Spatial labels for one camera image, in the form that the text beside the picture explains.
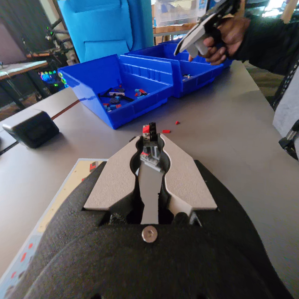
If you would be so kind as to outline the small black red brick assembly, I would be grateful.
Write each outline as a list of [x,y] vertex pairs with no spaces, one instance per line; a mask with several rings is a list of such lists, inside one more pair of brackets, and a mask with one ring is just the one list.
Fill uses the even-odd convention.
[[150,122],[149,124],[143,125],[142,135],[144,144],[157,143],[159,134],[157,133],[156,123]]

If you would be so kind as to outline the grey desk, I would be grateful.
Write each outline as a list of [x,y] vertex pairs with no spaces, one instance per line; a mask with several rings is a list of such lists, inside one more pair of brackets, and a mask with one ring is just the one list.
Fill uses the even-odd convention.
[[21,144],[1,155],[1,276],[79,158],[110,158],[156,122],[158,132],[207,167],[241,203],[278,275],[298,298],[298,162],[279,146],[274,112],[244,65],[233,62],[213,84],[117,130],[65,89],[39,103],[60,134],[37,150]]

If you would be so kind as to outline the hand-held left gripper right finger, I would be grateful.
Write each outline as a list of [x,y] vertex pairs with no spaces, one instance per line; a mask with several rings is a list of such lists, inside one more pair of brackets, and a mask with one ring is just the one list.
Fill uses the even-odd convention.
[[194,159],[171,141],[165,134],[159,134],[162,142],[161,154],[166,157],[164,186],[166,208],[176,216],[183,212],[190,216],[193,211],[215,211],[217,204],[209,191]]

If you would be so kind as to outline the large blue plastic bin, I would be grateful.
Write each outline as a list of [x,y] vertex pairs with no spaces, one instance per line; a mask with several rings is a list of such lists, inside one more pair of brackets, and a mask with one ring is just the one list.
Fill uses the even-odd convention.
[[[116,54],[59,69],[80,102],[113,129],[161,106],[173,93],[170,62]],[[127,99],[111,112],[111,93],[124,89]]]

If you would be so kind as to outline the blue felt bag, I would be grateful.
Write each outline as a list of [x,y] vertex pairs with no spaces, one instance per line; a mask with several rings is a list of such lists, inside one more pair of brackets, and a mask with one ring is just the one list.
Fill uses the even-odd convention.
[[57,3],[81,63],[153,46],[150,0]]

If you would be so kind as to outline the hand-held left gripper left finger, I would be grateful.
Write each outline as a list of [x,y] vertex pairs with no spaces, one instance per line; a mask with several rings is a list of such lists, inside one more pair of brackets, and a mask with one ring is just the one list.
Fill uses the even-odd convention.
[[136,172],[141,165],[142,148],[142,136],[134,137],[107,160],[84,204],[86,210],[108,211],[117,206],[131,209],[129,196],[133,195],[138,185]]

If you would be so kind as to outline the brick instruction booklet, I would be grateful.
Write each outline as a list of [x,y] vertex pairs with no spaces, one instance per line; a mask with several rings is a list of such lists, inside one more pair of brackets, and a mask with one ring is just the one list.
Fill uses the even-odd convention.
[[5,273],[2,275],[0,280],[1,299],[9,298],[17,284],[20,282],[20,279],[28,269],[34,254],[36,253],[41,237],[61,204],[89,174],[91,174],[101,163],[107,161],[108,159],[87,158],[80,158],[77,160],[34,229],[29,234]]

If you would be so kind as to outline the black-legged background work table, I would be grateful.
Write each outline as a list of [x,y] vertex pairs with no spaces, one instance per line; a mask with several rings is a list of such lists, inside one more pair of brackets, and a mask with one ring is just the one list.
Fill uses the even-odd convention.
[[21,99],[23,99],[24,96],[13,83],[12,78],[20,74],[25,74],[28,81],[31,82],[31,84],[34,86],[35,91],[38,92],[38,94],[41,96],[41,99],[45,99],[47,97],[47,92],[45,90],[45,87],[41,87],[38,84],[36,84],[33,77],[28,72],[33,70],[39,70],[47,66],[48,66],[48,62],[46,60],[15,63],[15,64],[8,64],[8,65],[3,65],[1,63],[0,80],[1,81],[4,80],[10,86],[10,88],[17,94],[17,97],[14,97],[13,94],[8,89],[6,89],[2,84],[1,84],[1,88],[7,93],[7,95],[12,99],[12,101],[17,105],[17,107],[20,110],[25,109],[25,106],[21,102]]

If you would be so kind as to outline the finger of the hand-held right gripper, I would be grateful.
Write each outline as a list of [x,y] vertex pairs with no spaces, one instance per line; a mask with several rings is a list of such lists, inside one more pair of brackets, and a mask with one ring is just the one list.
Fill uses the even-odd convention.
[[204,44],[204,40],[212,36],[217,30],[215,23],[217,14],[212,13],[202,17],[198,23],[181,39],[174,51],[174,56],[177,56],[183,51],[187,51],[190,56],[204,56],[208,52],[208,47]]

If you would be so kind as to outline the person's right forearm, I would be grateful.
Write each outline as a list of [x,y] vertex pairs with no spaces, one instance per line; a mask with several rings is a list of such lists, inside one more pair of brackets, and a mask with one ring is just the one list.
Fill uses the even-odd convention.
[[285,76],[298,60],[298,21],[285,24],[278,18],[250,16],[249,19],[244,39],[232,58]]

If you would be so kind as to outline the person's grey sweater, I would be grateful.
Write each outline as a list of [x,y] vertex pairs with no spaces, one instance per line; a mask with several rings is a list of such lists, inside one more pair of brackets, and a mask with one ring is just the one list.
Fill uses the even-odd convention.
[[299,119],[299,70],[297,69],[294,76],[286,89],[281,101],[276,108],[273,126],[285,137],[294,123]]

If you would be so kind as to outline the black cube power station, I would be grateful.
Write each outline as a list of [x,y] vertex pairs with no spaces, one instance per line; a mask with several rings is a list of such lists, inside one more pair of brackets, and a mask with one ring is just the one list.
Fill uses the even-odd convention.
[[23,110],[2,123],[2,128],[28,148],[36,149],[59,134],[59,128],[42,110]]

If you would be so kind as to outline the computer tower with glowing fans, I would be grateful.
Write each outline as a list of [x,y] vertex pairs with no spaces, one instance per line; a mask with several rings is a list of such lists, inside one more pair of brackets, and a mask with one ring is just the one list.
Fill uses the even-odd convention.
[[69,87],[62,73],[58,70],[41,71],[38,74],[51,95]]

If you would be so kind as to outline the clear plastic storage box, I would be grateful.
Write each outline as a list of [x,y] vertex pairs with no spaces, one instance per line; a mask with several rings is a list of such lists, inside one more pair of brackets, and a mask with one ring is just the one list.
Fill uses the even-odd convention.
[[198,5],[198,0],[156,0],[156,26],[195,23]]

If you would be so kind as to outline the black metal rig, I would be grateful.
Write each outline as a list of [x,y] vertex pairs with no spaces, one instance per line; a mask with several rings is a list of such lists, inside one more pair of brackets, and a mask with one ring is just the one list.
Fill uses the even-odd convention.
[[54,48],[49,48],[42,52],[33,52],[29,46],[26,44],[25,38],[22,37],[22,42],[26,51],[26,58],[37,59],[37,58],[50,58],[53,56],[57,58],[58,54],[65,55],[66,53],[74,50],[71,37],[67,30],[56,29],[56,27],[62,23],[62,18],[52,23],[50,26],[46,27],[45,39],[52,42]]

